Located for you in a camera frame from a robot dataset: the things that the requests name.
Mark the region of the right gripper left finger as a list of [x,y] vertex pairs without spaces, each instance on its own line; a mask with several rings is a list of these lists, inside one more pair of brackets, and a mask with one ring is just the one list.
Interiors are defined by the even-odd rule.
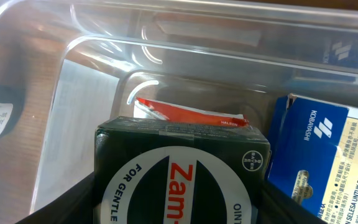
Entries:
[[90,173],[64,194],[16,224],[93,223],[94,173]]

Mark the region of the green square ointment box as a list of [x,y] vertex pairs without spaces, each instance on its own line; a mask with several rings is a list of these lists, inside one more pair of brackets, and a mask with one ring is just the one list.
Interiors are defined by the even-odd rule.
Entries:
[[95,132],[95,220],[254,223],[269,157],[254,128],[112,119]]

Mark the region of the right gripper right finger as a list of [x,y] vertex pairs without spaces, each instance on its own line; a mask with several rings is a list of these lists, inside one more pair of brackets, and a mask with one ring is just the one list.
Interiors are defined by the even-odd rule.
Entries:
[[326,224],[269,182],[260,188],[259,224]]

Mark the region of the red medicine sachet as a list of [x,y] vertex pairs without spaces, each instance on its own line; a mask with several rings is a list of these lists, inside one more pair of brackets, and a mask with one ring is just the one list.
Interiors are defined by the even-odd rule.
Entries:
[[248,119],[243,114],[205,111],[139,97],[135,99],[134,117],[158,119],[175,123],[207,124],[237,128],[249,125]]

